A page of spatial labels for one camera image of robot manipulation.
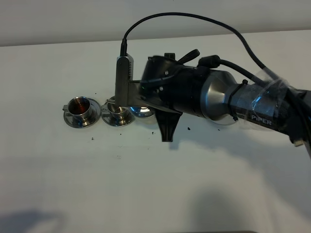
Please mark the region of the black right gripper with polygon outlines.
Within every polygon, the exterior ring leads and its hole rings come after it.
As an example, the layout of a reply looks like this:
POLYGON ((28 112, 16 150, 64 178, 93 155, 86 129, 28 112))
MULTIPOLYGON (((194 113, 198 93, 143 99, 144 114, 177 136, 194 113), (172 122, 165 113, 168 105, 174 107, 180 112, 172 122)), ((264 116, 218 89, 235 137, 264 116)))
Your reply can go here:
POLYGON ((155 117, 162 142, 173 142, 181 112, 202 113, 200 94, 209 69, 185 65, 199 55, 199 50, 194 49, 179 60, 175 60, 174 53, 148 57, 139 93, 149 106, 159 109, 155 111, 155 117))

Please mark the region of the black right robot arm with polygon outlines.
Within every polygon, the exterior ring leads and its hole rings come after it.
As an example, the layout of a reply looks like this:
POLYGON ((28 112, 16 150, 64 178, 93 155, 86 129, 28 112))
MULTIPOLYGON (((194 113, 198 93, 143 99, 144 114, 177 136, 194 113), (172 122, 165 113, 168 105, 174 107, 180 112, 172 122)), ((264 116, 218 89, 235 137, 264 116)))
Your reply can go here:
POLYGON ((212 121, 239 119, 287 135, 295 146, 311 148, 311 93, 289 87, 265 68, 262 80, 217 55, 199 57, 193 50, 149 57, 140 80, 141 99, 155 111, 162 141, 172 142, 183 113, 212 121))

